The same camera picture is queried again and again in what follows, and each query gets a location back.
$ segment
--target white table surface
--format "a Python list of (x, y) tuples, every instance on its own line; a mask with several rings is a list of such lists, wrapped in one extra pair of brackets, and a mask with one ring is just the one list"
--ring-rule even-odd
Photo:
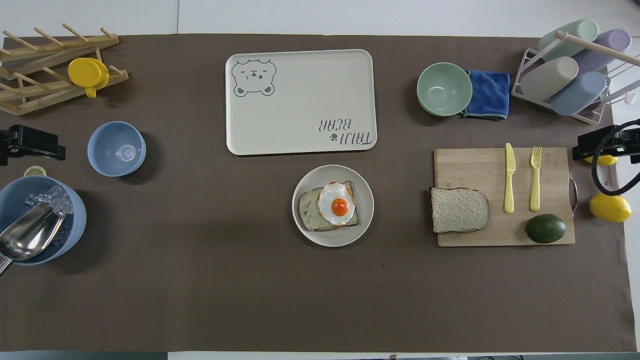
[[(2, 30), (38, 36), (70, 35), (67, 23), (83, 35), (173, 33), (283, 33), (324, 35), (452, 35), (541, 37), (568, 22), (589, 18), (601, 30), (627, 30), (640, 54), (640, 4), (633, 0), (0, 0)], [(635, 67), (614, 78), (612, 90), (640, 78)], [(614, 123), (640, 117), (640, 100), (613, 106)], [(640, 171), (624, 158), (616, 166), (620, 183)], [(624, 197), (636, 212), (625, 222), (627, 259), (634, 309), (640, 309), (640, 186)], [(640, 311), (635, 311), (640, 343)], [(358, 359), (467, 356), (480, 354), (177, 352), (170, 359)]]

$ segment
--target egg white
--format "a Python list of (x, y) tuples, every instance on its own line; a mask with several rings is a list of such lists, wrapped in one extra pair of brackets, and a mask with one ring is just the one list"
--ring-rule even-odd
[[(347, 203), (347, 213), (339, 217), (332, 211), (331, 204), (335, 199), (344, 199)], [(320, 215), (322, 215), (333, 226), (342, 226), (346, 224), (356, 208), (355, 201), (353, 200), (353, 194), (349, 192), (346, 186), (337, 182), (331, 182), (324, 186), (320, 195), (318, 196), (318, 208), (320, 209)]]

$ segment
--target green bowl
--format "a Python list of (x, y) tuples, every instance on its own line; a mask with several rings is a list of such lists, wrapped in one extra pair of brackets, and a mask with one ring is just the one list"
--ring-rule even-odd
[(436, 116), (450, 116), (464, 110), (471, 101), (471, 79), (459, 66), (435, 63), (418, 79), (418, 101)]

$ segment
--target plate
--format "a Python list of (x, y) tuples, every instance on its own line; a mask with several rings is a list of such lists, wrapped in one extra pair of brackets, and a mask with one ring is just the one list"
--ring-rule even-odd
[[(309, 190), (324, 186), (332, 181), (343, 183), (347, 180), (351, 180), (353, 198), (356, 202), (360, 223), (327, 231), (307, 230), (298, 214), (300, 196)], [(359, 239), (371, 225), (371, 220), (373, 219), (373, 193), (367, 181), (354, 170), (342, 165), (324, 165), (311, 170), (300, 180), (295, 191), (293, 191), (291, 211), (298, 229), (309, 240), (326, 247), (345, 246)]]
[(235, 54), (225, 68), (233, 154), (362, 151), (376, 143), (367, 51)]

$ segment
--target blue towel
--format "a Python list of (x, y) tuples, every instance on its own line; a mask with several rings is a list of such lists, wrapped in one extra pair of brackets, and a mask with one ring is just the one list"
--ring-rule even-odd
[(473, 94), (462, 117), (502, 121), (509, 115), (509, 82), (507, 72), (466, 70)]

